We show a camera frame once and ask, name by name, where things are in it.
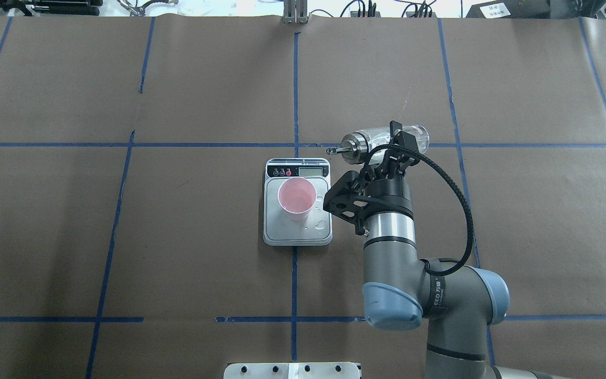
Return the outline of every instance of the digital scale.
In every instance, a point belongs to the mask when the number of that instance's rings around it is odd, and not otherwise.
[[[334,236],[331,214],[322,209],[331,187],[329,161],[324,158],[273,158],[265,164],[263,241],[272,246],[327,245]],[[308,218],[291,220],[279,206],[277,191],[285,180],[304,177],[315,186],[317,199]]]

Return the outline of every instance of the pink cup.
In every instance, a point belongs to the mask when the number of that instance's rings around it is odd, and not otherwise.
[[[291,220],[301,221],[317,200],[315,185],[303,177],[292,177],[284,181],[277,190],[279,206]]]

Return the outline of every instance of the metal bracket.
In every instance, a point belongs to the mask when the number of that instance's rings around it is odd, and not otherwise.
[[[361,365],[351,362],[229,364],[224,379],[361,379]]]
[[[308,0],[284,0],[284,24],[308,24]]]

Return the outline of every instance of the label sticker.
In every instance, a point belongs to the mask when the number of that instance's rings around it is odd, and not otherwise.
[[[481,12],[483,12],[483,15],[486,18],[499,18],[505,17],[505,15],[511,15],[511,12],[509,12],[509,9],[504,3],[486,5],[479,9],[481,9]]]

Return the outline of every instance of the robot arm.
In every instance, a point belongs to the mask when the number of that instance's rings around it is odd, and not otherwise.
[[[418,130],[426,134],[423,128]],[[324,199],[325,211],[353,223],[356,233],[366,238],[362,288],[366,322],[383,330],[406,331],[427,318],[425,379],[558,379],[486,364],[486,328],[503,321],[509,307],[507,284],[492,271],[464,266],[471,244],[461,261],[418,259],[404,175],[421,159],[432,167],[436,164],[421,155],[426,149],[423,138],[405,132],[401,124],[390,123],[387,145],[372,143],[370,136],[379,134],[375,131],[350,134],[341,148],[327,150],[342,153],[349,163],[363,163],[363,168],[359,173],[348,171]],[[382,161],[373,158],[372,149],[385,150]],[[458,196],[465,206],[461,193]],[[473,243],[471,214],[466,213]]]

